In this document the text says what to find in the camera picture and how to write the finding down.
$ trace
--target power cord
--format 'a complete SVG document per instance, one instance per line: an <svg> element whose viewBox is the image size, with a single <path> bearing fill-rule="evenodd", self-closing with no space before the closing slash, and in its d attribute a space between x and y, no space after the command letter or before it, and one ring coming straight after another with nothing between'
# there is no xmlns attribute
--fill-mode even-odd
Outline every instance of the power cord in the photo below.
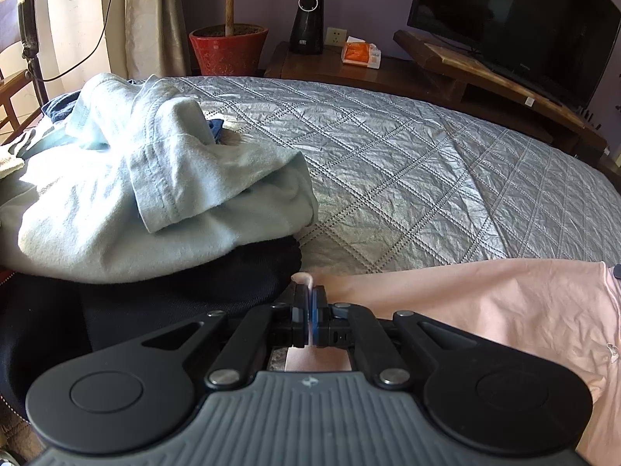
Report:
<svg viewBox="0 0 621 466"><path fill-rule="evenodd" d="M92 50L92 52L88 56L86 56L79 63L77 63L74 66L72 66L71 68L69 68L69 70L64 71L63 73L57 75L56 77L52 77L51 79L41 79L39 77L36 77L36 75L34 73L30 72L30 75L32 76L32 78L36 79L36 80L40 80L41 82L52 82L53 80L58 80L58 79L60 79L60 77L63 77L67 73L75 70L77 67L79 67L81 64L83 64L87 59L89 59L95 53L95 51L97 51L97 49L99 48L99 45L101 44L101 41L104 38L104 33L106 32L106 26L108 25L108 15L110 14L110 4L112 3L112 1L113 0L108 0L108 8L106 10L106 18L104 19L104 27L101 30L101 35L99 36L99 40L97 41L97 45L95 45L95 48Z"/></svg>

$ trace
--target wall outlet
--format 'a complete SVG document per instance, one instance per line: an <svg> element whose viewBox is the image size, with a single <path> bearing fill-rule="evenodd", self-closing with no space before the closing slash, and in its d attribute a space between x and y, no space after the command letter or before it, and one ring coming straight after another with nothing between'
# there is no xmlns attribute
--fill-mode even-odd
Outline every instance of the wall outlet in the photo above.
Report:
<svg viewBox="0 0 621 466"><path fill-rule="evenodd" d="M336 47L342 47L347 40L347 30L341 28L328 28L325 33L324 45L335 45Z"/></svg>

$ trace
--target round black pad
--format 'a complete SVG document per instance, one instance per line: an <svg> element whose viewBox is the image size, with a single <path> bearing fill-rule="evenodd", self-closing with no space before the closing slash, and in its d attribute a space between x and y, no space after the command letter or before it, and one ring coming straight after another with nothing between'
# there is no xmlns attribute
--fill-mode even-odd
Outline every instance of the round black pad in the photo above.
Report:
<svg viewBox="0 0 621 466"><path fill-rule="evenodd" d="M548 399L545 382L530 373L507 370L484 376L476 385L479 397L499 410L526 412Z"/></svg>
<svg viewBox="0 0 621 466"><path fill-rule="evenodd" d="M491 342L443 353L423 400L456 440L509 457L575 447L592 409L588 387L573 372Z"/></svg>
<svg viewBox="0 0 621 466"><path fill-rule="evenodd" d="M73 403L92 413L121 411L133 405L141 395L141 381L120 372L91 373L71 388Z"/></svg>

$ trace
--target wooden tv stand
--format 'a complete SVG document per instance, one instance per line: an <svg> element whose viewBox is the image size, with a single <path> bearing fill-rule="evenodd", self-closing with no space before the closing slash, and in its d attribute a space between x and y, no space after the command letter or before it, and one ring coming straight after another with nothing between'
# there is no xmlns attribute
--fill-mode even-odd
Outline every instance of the wooden tv stand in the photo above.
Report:
<svg viewBox="0 0 621 466"><path fill-rule="evenodd" d="M282 42L265 77L335 83L430 102L525 133L597 167L607 143L569 108L410 31L397 31L394 40L413 61L382 57L378 70L343 64L340 48L307 56L289 52Z"/></svg>

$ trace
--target blue clothing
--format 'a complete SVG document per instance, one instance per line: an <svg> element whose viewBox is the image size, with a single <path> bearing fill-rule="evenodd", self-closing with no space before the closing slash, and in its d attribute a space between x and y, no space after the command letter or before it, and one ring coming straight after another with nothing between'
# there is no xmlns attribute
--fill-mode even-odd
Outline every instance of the blue clothing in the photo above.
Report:
<svg viewBox="0 0 621 466"><path fill-rule="evenodd" d="M128 80L127 82L137 85L134 80ZM41 107L41 111L48 116L54 124L61 122L65 120L73 111L73 107L75 106L76 101L78 101L79 96L80 91L61 94L60 96L56 96L54 99L48 101L43 107ZM222 119L210 119L207 122L209 122L209 128L213 133L215 142L219 143L224 121Z"/></svg>

